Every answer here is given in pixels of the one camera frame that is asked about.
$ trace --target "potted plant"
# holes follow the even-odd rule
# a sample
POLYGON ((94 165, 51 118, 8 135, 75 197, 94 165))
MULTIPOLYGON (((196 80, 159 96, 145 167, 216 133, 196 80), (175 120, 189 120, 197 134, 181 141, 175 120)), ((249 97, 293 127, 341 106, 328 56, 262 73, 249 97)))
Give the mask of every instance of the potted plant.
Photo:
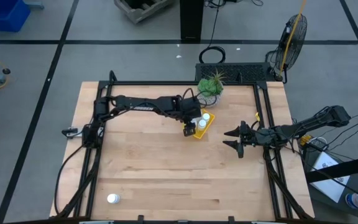
POLYGON ((224 72, 218 72, 216 69, 216 73, 212 73, 208 79, 201 79, 198 83, 197 99, 202 107, 213 107, 219 103, 223 93, 223 75, 224 72))

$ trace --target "wooden table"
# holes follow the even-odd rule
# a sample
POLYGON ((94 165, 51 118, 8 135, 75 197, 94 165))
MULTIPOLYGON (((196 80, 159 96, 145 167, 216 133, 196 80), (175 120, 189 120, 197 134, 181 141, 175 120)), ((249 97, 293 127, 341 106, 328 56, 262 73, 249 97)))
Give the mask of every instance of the wooden table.
MULTIPOLYGON (((82 84, 73 126, 89 122, 97 86, 97 82, 82 84)), ((120 85, 113 86, 112 95, 157 98, 182 94, 187 88, 120 85)), ((268 83, 268 92, 275 124, 291 124, 283 84, 268 83)), ((225 86, 221 101, 209 112, 216 118, 201 140, 184 137, 181 123, 155 113, 132 111, 108 121, 91 219, 136 220, 144 215, 145 220, 218 221, 228 216, 237 221, 274 220, 262 147, 246 147, 244 158, 239 159, 235 150, 222 143, 235 140, 223 133, 241 120, 255 121, 253 88, 225 86), (121 201, 108 203, 109 194, 120 195, 121 201)), ((69 140, 65 158, 80 145, 79 138, 69 140)), ((62 172, 60 209, 78 187, 84 153, 73 157, 62 172)), ((282 150, 281 155, 289 191, 314 216, 299 155, 290 150, 282 150)), ((278 188, 277 192, 284 217, 282 194, 278 188)), ((85 214, 87 197, 85 193, 80 215, 85 214)))

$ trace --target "blue bin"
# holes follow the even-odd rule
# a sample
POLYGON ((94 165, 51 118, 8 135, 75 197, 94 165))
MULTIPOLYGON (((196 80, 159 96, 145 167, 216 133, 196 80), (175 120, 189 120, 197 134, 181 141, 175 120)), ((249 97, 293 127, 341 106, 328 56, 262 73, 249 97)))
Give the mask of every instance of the blue bin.
POLYGON ((23 0, 0 0, 0 31, 19 31, 29 14, 23 0))

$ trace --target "concrete floor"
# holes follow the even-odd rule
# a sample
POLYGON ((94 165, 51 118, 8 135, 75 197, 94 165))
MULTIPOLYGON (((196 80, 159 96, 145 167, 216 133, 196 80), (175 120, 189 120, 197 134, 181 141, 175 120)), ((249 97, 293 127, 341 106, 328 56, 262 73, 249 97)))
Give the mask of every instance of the concrete floor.
MULTIPOLYGON (((20 32, 2 32, 1 39, 59 40, 73 0, 43 2, 45 9, 32 9, 20 32)), ((358 1, 346 3, 358 26, 358 1)), ((214 39, 278 40, 286 21, 298 13, 300 4, 295 0, 264 0, 262 7, 250 0, 228 3, 219 11, 214 39)), ((338 0, 308 1, 303 14, 308 20, 306 40, 357 40, 338 0)), ((214 9, 204 10, 203 39, 210 38, 214 15, 214 9)), ((68 40, 179 38, 177 3, 134 25, 111 0, 79 0, 67 36, 68 40)), ((226 50, 226 62, 261 62, 267 51, 276 48, 273 44, 220 46, 226 50)), ((67 142, 60 131, 71 125, 81 82, 105 80, 110 70, 119 80, 194 80, 198 54, 205 47, 64 45, 5 222, 48 217, 67 142)), ((12 70, 8 86, 0 91, 0 205, 56 49, 57 45, 47 44, 0 44, 0 59, 12 70)), ((217 62, 219 57, 208 52, 204 60, 217 62)), ((288 76, 285 91, 293 118, 302 120, 326 105, 343 105, 350 115, 358 113, 358 44, 304 45, 288 76)), ((339 132, 335 130, 324 137, 329 141, 339 132)), ((335 152, 358 158, 358 134, 335 152)), ((320 202, 313 205, 320 220, 358 223, 358 218, 335 208, 320 202)))

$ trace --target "white paper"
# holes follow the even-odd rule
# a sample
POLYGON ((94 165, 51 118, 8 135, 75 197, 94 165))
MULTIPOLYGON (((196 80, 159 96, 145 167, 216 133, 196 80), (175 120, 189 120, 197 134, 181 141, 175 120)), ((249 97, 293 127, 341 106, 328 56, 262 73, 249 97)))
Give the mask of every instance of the white paper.
MULTIPOLYGON (((337 165, 338 163, 331 158, 328 154, 325 152, 322 152, 320 156, 317 158, 314 168, 315 169, 322 169, 329 166, 337 165)), ((346 177, 338 177, 335 178, 340 183, 346 185, 347 181, 349 180, 349 176, 346 177)), ((343 190, 345 187, 339 185, 333 180, 322 180, 314 183, 310 183, 313 187, 321 191, 323 194, 327 195, 330 199, 332 199, 334 202, 338 203, 339 199, 341 198, 341 195, 343 193, 343 190)))

